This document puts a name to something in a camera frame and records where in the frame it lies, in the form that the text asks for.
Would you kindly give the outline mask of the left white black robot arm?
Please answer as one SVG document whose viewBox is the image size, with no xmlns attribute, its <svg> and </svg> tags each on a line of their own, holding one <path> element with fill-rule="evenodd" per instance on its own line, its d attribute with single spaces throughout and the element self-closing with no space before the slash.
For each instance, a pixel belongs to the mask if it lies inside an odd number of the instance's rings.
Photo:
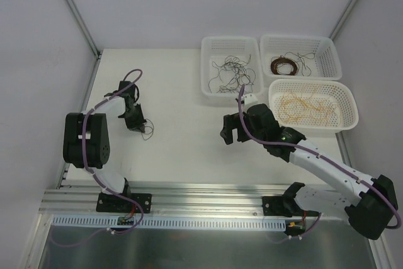
<svg viewBox="0 0 403 269">
<path fill-rule="evenodd" d="M 120 81 L 118 90 L 106 94 L 93 109 L 69 113 L 65 118 L 64 161 L 87 172 L 100 186 L 97 212 L 150 212 L 152 195 L 131 192 L 128 180 L 106 165 L 111 154 L 109 120 L 122 119 L 129 131 L 147 134 L 147 120 L 138 100 L 137 85 Z"/>
</svg>

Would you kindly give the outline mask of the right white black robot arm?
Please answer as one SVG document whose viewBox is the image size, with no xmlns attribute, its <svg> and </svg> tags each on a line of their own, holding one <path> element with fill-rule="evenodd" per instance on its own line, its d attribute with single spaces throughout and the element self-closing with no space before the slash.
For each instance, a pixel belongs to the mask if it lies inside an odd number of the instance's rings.
<svg viewBox="0 0 403 269">
<path fill-rule="evenodd" d="M 272 156 L 312 173 L 332 191 L 321 191 L 305 183 L 292 183 L 269 204 L 278 216 L 293 217 L 317 212 L 345 220 L 362 236 L 376 240 L 386 229 L 399 229 L 402 218 L 392 180 L 374 178 L 320 152 L 304 134 L 282 127 L 265 104 L 223 117 L 220 136 L 227 145 L 235 140 L 253 140 Z"/>
</svg>

